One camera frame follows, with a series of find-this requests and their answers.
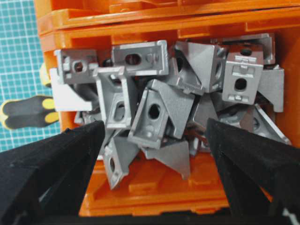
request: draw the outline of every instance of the grid line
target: grid line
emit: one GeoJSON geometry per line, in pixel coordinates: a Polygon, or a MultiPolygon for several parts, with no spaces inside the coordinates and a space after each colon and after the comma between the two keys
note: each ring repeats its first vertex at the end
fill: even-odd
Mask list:
{"type": "MultiPolygon", "coordinates": [[[[39,79],[43,63],[33,0],[0,0],[0,104],[10,99],[52,95],[39,79]]],[[[59,133],[58,123],[44,128],[7,130],[0,125],[0,151],[59,133]]]]}

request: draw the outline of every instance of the blue cutting mat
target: blue cutting mat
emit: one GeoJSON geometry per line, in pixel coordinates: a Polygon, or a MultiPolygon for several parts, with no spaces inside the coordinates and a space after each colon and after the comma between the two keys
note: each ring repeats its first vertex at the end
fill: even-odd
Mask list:
{"type": "MultiPolygon", "coordinates": [[[[33,0],[0,0],[0,104],[9,99],[52,95],[39,79],[43,55],[33,0]]],[[[0,151],[59,133],[59,123],[45,128],[7,130],[0,125],[0,151]]]]}

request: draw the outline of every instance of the pile of brackets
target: pile of brackets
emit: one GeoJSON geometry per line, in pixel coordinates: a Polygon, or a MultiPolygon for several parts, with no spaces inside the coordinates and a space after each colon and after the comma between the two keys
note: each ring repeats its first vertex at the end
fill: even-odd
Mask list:
{"type": "Polygon", "coordinates": [[[212,39],[209,44],[159,40],[101,52],[62,49],[50,70],[57,111],[75,122],[105,123],[99,159],[111,189],[142,150],[187,179],[190,156],[209,152],[208,118],[291,144],[274,124],[283,111],[284,70],[275,65],[274,34],[212,39]],[[270,117],[262,108],[268,108],[270,117]]]}

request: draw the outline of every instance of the screwdriver handle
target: screwdriver handle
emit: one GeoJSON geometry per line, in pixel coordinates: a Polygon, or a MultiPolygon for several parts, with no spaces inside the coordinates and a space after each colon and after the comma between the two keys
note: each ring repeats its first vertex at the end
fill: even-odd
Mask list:
{"type": "Polygon", "coordinates": [[[0,106],[0,121],[7,129],[42,128],[58,119],[51,96],[36,95],[23,100],[8,100],[0,106]]]}

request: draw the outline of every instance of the orange storage box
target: orange storage box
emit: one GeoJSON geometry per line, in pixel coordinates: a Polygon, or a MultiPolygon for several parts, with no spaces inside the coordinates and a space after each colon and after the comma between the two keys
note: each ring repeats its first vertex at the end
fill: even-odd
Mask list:
{"type": "MultiPolygon", "coordinates": [[[[299,2],[108,0],[100,5],[96,0],[35,0],[47,69],[57,67],[53,51],[61,48],[97,49],[102,63],[110,57],[112,45],[160,39],[170,45],[186,39],[209,43],[210,38],[274,32],[276,62],[285,69],[284,113],[277,114],[276,122],[296,147],[300,147],[299,2]]],[[[74,112],[60,113],[63,130],[76,126],[74,116],[74,112]]],[[[210,154],[191,158],[188,180],[143,154],[129,169],[120,188],[111,191],[104,165],[97,162],[80,215],[157,215],[179,210],[203,214],[228,206],[210,154]]]]}

